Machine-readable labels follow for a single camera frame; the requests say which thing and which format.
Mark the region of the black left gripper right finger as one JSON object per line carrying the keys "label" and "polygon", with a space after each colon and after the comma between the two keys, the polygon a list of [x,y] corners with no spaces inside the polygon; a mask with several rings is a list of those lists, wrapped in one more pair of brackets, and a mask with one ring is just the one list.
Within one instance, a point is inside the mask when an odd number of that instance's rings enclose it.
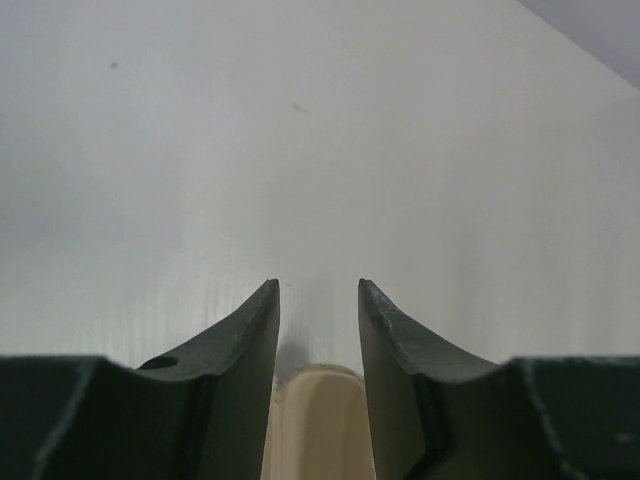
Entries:
{"label": "black left gripper right finger", "polygon": [[381,479],[635,479],[639,361],[492,363],[401,311],[372,281],[358,323]]}

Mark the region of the map print glasses case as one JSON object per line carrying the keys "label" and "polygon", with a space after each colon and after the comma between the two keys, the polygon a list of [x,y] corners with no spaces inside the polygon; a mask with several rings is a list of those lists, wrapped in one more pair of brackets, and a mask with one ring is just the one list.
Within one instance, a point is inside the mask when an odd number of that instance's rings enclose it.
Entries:
{"label": "map print glasses case", "polygon": [[363,378],[313,364],[274,379],[261,477],[374,479]]}

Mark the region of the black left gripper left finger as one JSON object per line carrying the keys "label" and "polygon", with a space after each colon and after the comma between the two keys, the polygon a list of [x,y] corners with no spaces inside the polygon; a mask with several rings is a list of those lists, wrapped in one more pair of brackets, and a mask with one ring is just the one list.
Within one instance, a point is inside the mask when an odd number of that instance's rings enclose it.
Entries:
{"label": "black left gripper left finger", "polygon": [[257,479],[272,395],[279,284],[129,368],[103,356],[1,360],[5,479]]}

